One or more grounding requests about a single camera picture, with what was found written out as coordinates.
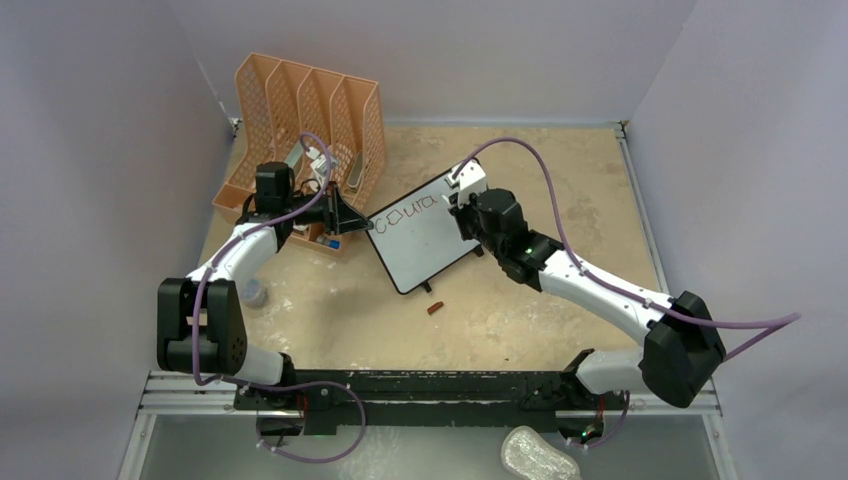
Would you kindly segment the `brown marker cap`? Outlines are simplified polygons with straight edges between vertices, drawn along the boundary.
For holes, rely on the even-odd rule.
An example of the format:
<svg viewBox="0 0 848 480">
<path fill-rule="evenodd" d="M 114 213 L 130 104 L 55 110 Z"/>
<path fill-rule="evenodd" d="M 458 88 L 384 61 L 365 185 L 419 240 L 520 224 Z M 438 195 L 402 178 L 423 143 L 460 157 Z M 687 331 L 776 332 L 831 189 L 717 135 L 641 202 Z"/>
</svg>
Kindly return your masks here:
<svg viewBox="0 0 848 480">
<path fill-rule="evenodd" d="M 438 310 L 440 310 L 443 306 L 444 306 L 443 302 L 436 302 L 436 303 L 434 303 L 433 305 L 431 305 L 427 308 L 427 314 L 432 316 L 434 313 L 436 313 Z"/>
</svg>

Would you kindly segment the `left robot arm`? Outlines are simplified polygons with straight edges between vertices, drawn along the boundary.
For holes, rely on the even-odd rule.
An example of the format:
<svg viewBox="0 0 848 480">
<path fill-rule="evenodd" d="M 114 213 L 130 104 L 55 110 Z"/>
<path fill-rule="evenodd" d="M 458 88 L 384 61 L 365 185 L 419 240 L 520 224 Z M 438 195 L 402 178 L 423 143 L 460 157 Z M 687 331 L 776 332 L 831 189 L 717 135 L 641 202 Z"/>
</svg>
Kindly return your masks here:
<svg viewBox="0 0 848 480">
<path fill-rule="evenodd" d="M 163 370 L 194 375 L 201 385 L 225 378 L 258 384 L 264 401 L 284 409 L 298 395 L 293 362 L 249 343 L 239 293 L 295 226 L 320 224 L 331 235 L 344 235 L 374 224 L 334 182 L 313 194 L 297 190 L 293 170 L 282 162 L 260 165 L 256 187 L 228 241 L 204 265 L 158 287 L 157 362 Z"/>
</svg>

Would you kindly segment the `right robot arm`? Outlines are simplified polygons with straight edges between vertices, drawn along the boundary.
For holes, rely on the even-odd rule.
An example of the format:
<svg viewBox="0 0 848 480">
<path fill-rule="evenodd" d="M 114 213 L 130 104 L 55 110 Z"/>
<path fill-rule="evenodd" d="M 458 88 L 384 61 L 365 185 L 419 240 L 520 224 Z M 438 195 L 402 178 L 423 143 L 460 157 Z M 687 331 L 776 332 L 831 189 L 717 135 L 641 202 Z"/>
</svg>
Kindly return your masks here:
<svg viewBox="0 0 848 480">
<path fill-rule="evenodd" d="M 572 361 L 561 381 L 569 404 L 584 407 L 602 393 L 635 390 L 687 408 L 725 360 L 701 297 L 688 291 L 669 297 L 605 271 L 591 272 L 561 242 L 530 229 L 509 190 L 472 194 L 465 205 L 453 193 L 447 202 L 461 238 L 477 241 L 508 278 L 570 301 L 636 342 L 631 350 L 586 350 Z"/>
</svg>

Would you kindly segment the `black framed whiteboard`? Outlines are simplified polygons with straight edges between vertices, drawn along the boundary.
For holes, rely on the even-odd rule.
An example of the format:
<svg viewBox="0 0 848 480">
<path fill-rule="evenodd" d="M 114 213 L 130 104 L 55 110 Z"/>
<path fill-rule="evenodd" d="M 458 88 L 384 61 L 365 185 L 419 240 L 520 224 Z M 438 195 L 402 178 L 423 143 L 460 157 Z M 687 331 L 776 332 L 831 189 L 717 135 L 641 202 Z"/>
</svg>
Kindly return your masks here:
<svg viewBox="0 0 848 480">
<path fill-rule="evenodd" d="M 400 295 L 457 263 L 479 242 L 463 241 L 449 213 L 450 169 L 369 216 L 367 237 Z"/>
</svg>

